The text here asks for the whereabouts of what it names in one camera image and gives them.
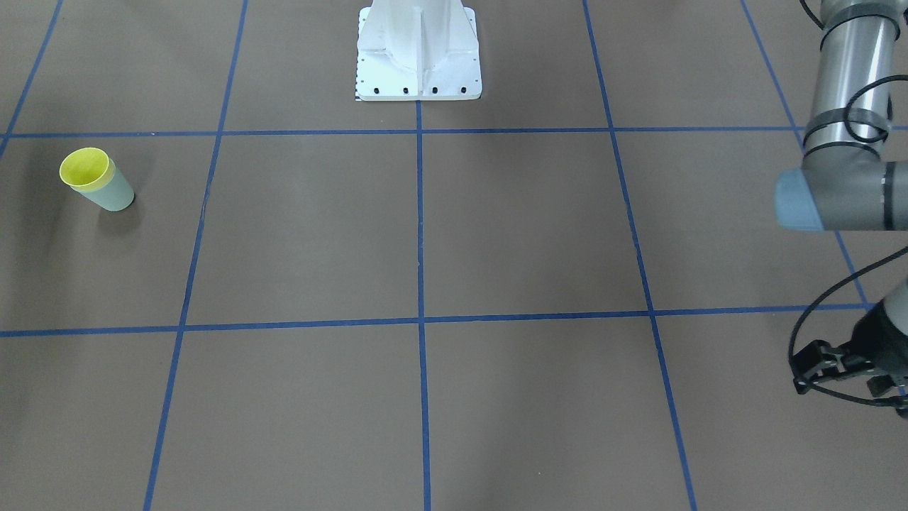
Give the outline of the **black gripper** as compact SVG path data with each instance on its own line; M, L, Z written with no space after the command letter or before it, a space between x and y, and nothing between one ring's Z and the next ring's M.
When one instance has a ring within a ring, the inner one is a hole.
M892 380L906 379L907 336L896 326L883 302L853 327L851 353L869 361Z

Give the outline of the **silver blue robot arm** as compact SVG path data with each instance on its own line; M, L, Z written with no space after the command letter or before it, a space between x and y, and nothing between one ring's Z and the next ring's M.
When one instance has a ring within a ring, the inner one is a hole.
M892 71L904 1L824 1L819 68L801 164L775 182L775 216L791 231L905 231L906 162L887 161ZM840 346L814 341L789 358L797 392L866 376L873 397L906 386L906 282L895 285Z

